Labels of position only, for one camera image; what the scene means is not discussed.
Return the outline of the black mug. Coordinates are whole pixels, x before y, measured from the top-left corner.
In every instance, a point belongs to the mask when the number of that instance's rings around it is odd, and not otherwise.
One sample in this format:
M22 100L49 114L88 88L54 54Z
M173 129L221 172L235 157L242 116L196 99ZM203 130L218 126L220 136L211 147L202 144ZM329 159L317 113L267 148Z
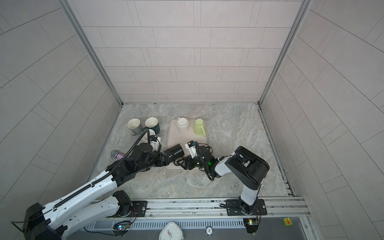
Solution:
M163 152L166 164L169 165L171 162L181 159L185 153L180 144L177 144Z

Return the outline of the pink mug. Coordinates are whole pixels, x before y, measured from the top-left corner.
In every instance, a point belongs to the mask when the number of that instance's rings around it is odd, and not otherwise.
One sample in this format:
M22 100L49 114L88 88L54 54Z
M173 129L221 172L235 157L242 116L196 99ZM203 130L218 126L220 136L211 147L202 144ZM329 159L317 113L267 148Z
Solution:
M148 138L151 137L151 136L155 136L156 133L154 130L152 129L149 129L142 137L142 141L144 142L147 142L148 141Z

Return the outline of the dark green mug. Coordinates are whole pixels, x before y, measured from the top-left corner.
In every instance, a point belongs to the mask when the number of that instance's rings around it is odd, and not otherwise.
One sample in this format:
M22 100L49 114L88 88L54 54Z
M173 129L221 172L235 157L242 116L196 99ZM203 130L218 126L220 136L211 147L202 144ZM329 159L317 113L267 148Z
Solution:
M155 132L155 134L160 133L160 125L159 125L159 120L155 117L150 117L145 121L145 127L143 128L143 131L146 129L151 129Z

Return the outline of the grey mug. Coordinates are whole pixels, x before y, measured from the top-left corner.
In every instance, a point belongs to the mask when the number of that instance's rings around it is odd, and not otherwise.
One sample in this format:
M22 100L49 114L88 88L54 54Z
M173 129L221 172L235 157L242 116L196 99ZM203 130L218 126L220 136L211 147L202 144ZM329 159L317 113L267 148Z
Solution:
M137 118L129 120L127 126L130 129L132 136L140 135L143 131L141 120Z

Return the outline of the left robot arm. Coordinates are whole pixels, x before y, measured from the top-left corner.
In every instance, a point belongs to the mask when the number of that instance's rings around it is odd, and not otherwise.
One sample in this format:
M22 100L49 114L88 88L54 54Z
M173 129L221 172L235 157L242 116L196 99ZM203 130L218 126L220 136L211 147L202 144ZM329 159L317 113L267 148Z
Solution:
M30 206L19 230L26 240L64 240L98 219L114 215L135 218L137 211L125 191L116 191L96 204L92 202L132 180L137 173L167 166L170 162L170 158L155 151L150 142L136 140L122 158L85 185L44 206L39 203Z

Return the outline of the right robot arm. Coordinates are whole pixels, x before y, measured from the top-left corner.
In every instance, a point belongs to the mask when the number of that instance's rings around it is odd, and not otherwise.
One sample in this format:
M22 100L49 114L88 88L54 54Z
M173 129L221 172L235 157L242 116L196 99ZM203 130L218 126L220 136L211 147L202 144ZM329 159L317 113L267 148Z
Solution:
M190 154L186 157L181 152L173 154L175 166L184 170L195 168L205 172L210 181L214 181L226 174L234 174L243 184L243 190L237 200L227 200L220 204L227 209L229 216L255 216L267 215L264 200L259 199L262 182L270 170L269 164L248 149L240 146L232 154L214 158L213 149L207 144L197 142L186 144Z

